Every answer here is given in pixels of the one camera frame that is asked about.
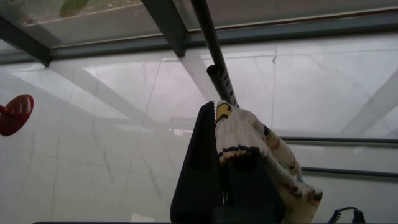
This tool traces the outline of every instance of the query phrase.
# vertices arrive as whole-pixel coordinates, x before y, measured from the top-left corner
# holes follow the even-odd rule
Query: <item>black coiled cord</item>
[[[345,210],[349,210],[349,209],[353,209],[354,210],[353,223],[365,223],[365,218],[363,216],[363,212],[359,211],[355,207],[346,207],[346,208],[341,208],[341,209],[335,210],[335,212],[333,213],[333,215],[329,219],[328,223],[336,223],[339,220],[340,216],[341,216],[341,212],[345,211]]]

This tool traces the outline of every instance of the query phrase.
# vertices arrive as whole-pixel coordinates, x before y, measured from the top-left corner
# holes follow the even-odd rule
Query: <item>red round object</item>
[[[13,114],[0,114],[0,134],[10,136],[20,130],[32,114],[33,105],[33,97],[30,95],[20,95],[12,99],[6,108],[13,110]]]

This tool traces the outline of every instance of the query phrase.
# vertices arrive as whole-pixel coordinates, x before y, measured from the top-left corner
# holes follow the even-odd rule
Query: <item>clothing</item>
[[[220,164],[232,157],[259,153],[287,207],[285,223],[309,223],[322,191],[302,180],[302,170],[290,147],[250,111],[219,101],[216,108],[216,148]]]

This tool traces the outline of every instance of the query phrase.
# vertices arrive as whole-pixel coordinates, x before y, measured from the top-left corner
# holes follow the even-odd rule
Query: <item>patterned fabric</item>
[[[322,191],[302,180],[302,170],[290,147],[250,111],[219,101],[216,108],[216,148],[221,164],[242,154],[259,154],[286,205],[285,223],[309,223]]]

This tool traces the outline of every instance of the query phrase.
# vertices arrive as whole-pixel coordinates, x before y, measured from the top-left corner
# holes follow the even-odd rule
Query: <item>white wall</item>
[[[281,136],[398,138],[398,34],[223,47],[242,108]],[[169,221],[198,109],[218,97],[206,48],[0,67],[0,103],[35,100],[27,124],[0,137],[0,217]],[[398,151],[292,146],[302,166],[397,172]],[[398,220],[393,182],[305,178],[324,190],[315,222],[355,206]],[[352,215],[343,216],[350,222]]]

